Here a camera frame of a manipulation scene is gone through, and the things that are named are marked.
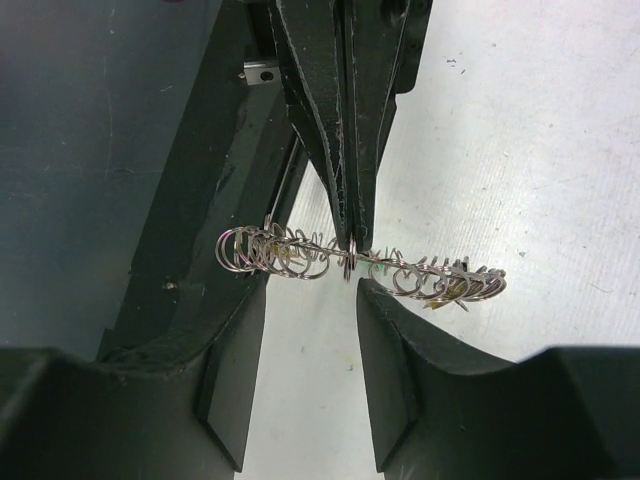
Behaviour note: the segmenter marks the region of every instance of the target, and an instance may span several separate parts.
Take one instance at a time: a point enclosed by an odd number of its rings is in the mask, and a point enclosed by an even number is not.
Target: spring coil
[[[322,233],[307,236],[302,230],[292,230],[265,220],[264,228],[238,227],[224,232],[216,244],[216,258],[227,270],[235,273],[263,271],[271,275],[301,280],[315,280],[329,271],[334,257],[338,266],[350,272],[359,262],[368,264],[368,277],[380,281],[391,295],[408,297],[424,302],[424,307],[440,308],[456,303],[467,310],[462,302],[479,302],[495,297],[505,290],[506,272],[482,266],[469,271],[468,258],[450,263],[445,258],[438,265],[438,257],[418,262],[404,260],[398,249],[356,254],[338,248],[336,238],[323,245]]]

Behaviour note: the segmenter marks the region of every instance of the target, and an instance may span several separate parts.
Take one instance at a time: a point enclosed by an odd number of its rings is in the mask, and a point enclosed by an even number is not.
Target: coil spring
[[[228,242],[232,238],[233,245],[229,249]],[[263,271],[302,280],[326,275],[332,257],[338,266],[344,267],[347,280],[356,264],[365,262],[369,265],[369,278],[380,281],[376,273],[382,273],[391,280],[391,285],[383,284],[389,294],[421,300],[425,302],[425,308],[433,309],[455,302],[467,310],[463,302],[488,300],[507,287],[504,270],[482,266],[475,272],[469,271],[467,257],[452,263],[445,258],[441,265],[438,265],[438,257],[432,257],[430,262],[423,257],[410,263],[396,248],[386,249],[384,253],[380,250],[356,254],[338,249],[336,238],[325,245],[323,240],[322,233],[307,236],[300,229],[282,227],[267,217],[264,228],[247,226],[224,232],[218,239],[215,253],[218,262],[231,272]]]

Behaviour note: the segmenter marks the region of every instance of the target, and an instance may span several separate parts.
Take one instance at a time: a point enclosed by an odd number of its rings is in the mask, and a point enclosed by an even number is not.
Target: white table
[[[378,175],[374,244],[469,255],[509,287],[471,313],[413,305],[510,360],[640,343],[640,8],[435,0]],[[330,232],[307,172],[290,225]],[[273,278],[243,480],[375,473],[357,282]]]

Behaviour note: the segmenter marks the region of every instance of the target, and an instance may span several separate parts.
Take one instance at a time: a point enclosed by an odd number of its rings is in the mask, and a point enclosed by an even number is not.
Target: silver wire
[[[294,231],[272,222],[270,215],[265,218],[262,229],[248,226],[224,232],[218,239],[215,254],[218,262],[231,272],[263,271],[301,280],[326,275],[333,258],[343,267],[348,281],[357,264],[363,262],[369,265],[368,277],[379,281],[390,295],[420,300],[425,308],[433,309],[453,302],[467,310],[463,302],[488,300],[507,287],[504,270],[482,266],[475,272],[469,271],[467,257],[453,263],[445,258],[441,265],[438,257],[432,257],[431,261],[423,257],[410,263],[396,248],[384,253],[379,250],[368,255],[358,254],[353,238],[349,251],[345,252],[338,248],[336,238],[323,244],[322,233],[307,236],[300,229]]]

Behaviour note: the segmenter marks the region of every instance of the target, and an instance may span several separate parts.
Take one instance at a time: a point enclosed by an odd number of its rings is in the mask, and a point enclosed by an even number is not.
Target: gray panel
[[[0,5],[0,345],[92,358],[219,9]]]

